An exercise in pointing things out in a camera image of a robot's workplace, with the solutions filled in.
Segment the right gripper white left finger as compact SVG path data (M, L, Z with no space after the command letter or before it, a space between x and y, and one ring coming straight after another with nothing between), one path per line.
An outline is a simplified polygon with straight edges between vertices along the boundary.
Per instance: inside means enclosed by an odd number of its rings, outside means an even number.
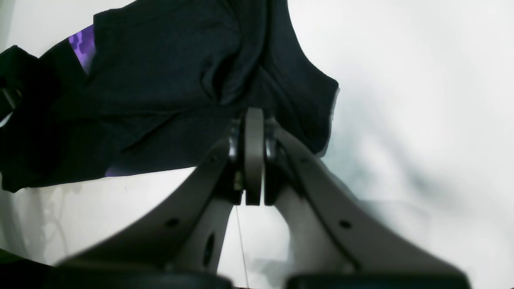
M250 108L162 203L121 232L72 256L46 289L231 289L217 267L229 216L246 189Z

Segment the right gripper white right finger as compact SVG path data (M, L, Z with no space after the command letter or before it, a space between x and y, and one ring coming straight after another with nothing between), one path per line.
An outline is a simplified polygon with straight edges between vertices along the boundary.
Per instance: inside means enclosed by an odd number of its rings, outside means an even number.
M283 216L293 268L285 289L468 289L466 275L367 214L321 161L257 110L263 200Z

